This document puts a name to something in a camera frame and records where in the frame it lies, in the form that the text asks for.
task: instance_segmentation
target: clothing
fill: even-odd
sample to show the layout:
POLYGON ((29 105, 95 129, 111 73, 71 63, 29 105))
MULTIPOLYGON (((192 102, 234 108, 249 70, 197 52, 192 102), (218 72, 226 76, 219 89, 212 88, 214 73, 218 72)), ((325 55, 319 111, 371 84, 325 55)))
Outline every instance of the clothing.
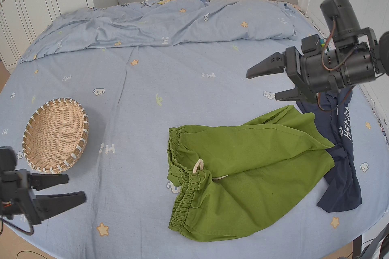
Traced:
POLYGON ((328 182, 328 189, 318 202, 318 206, 326 212, 343 212, 352 210, 362 204, 361 188, 354 167, 353 138, 351 136, 350 112, 348 104, 352 93, 341 104, 350 88, 344 88, 339 94, 323 93, 321 106, 308 102, 297 102, 303 113, 315 114, 317 130, 335 146, 328 149, 333 157, 335 166, 324 175, 328 182))
POLYGON ((168 179, 181 192, 169 228, 209 242, 275 223, 334 166, 314 117, 286 106, 242 126, 170 128, 168 179))

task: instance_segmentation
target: green pants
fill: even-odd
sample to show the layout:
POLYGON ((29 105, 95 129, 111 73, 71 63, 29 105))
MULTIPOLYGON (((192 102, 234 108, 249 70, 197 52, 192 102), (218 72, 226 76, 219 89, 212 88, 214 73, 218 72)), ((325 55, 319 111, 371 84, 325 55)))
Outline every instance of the green pants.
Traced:
POLYGON ((170 128, 168 179, 181 191, 169 228, 209 242, 275 223, 334 166, 314 118, 286 106, 242 126, 170 128))

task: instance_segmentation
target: drawstring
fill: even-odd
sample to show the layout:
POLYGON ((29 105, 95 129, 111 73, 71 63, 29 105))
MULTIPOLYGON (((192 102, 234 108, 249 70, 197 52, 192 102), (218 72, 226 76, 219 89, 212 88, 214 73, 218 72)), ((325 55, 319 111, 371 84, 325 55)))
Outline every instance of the drawstring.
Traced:
MULTIPOLYGON (((198 168, 199 165, 200 165, 200 170, 203 170, 204 169, 204 161, 203 161, 203 159, 198 159, 198 161, 196 162, 196 164, 193 167, 193 174, 196 174, 197 168, 198 168)), ((227 177, 227 176, 229 176, 229 175, 212 178, 212 180, 219 180, 219 179, 222 179, 222 178, 227 177)))
POLYGON ((193 174, 196 174, 197 168, 198 168, 199 164, 200 164, 200 170, 204 169, 204 161, 203 161, 203 159, 198 159, 198 161, 196 162, 196 164, 193 167, 193 174))

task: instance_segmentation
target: basket rim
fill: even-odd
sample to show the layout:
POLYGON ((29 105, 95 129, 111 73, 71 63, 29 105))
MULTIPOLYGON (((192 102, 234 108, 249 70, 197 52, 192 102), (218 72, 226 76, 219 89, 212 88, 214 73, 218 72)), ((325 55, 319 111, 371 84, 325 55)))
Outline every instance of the basket rim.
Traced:
POLYGON ((83 151, 85 149, 85 145, 86 145, 86 142, 87 142, 87 139, 88 139, 88 133, 89 133, 88 115, 86 114, 85 109, 82 107, 82 105, 78 101, 76 101, 76 100, 74 100, 72 98, 69 98, 69 97, 62 97, 62 98, 53 99, 51 101, 46 102, 42 106, 40 106, 34 112, 34 114, 30 117, 29 121, 27 122, 26 128, 25 128, 25 130, 23 132, 23 140, 22 140, 23 156, 27 160, 28 165, 32 169, 37 170, 38 172, 43 172, 43 173, 46 173, 46 174, 50 174, 50 173, 51 174, 57 174, 57 173, 60 173, 60 172, 62 172, 64 170, 69 169, 71 166, 73 166, 73 164, 81 157, 81 154, 83 153, 83 151), (61 103, 61 104, 64 104, 64 103, 65 104, 74 104, 75 106, 77 106, 80 109, 81 112, 83 112, 83 114, 84 114, 83 115, 84 116, 84 128, 83 128, 83 131, 82 131, 82 136, 80 138, 80 141, 79 141, 78 145, 74 149, 74 151, 63 162, 57 164, 56 166, 52 166, 52 167, 40 167, 40 166, 35 165, 28 158, 28 154, 27 154, 28 146, 27 146, 27 143, 26 143, 26 139, 27 139, 26 134, 29 134, 29 131, 28 131, 29 128, 33 128, 32 125, 35 122, 36 116, 39 116, 39 113, 42 112, 43 110, 45 110, 45 108, 44 108, 45 105, 46 105, 46 107, 49 107, 49 106, 53 106, 53 105, 58 105, 59 103, 61 103))

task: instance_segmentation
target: robotic arm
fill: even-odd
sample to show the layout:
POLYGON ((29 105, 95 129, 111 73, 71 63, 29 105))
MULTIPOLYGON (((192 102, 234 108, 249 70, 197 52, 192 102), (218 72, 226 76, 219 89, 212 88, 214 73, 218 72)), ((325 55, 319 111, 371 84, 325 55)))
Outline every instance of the robotic arm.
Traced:
POLYGON ((86 202, 84 192, 54 195, 35 195, 37 191, 57 184, 69 182, 67 175, 30 174, 27 170, 16 170, 16 155, 11 147, 0 147, 0 215, 1 231, 3 222, 16 230, 32 235, 33 225, 41 224, 45 219, 86 202), (24 231, 13 223, 3 219, 13 219, 14 215, 24 214, 30 226, 30 232, 24 231))
POLYGON ((295 47, 276 52, 251 67, 246 77, 284 72, 295 88, 275 94, 278 101, 317 102, 317 94, 376 79, 376 74, 389 75, 389 31, 377 42, 374 30, 361 29, 349 0, 325 0, 320 9, 331 34, 324 43, 317 34, 301 40, 303 55, 295 47), (366 42, 358 38, 367 36, 366 42), (335 50, 329 50, 333 39, 335 50))

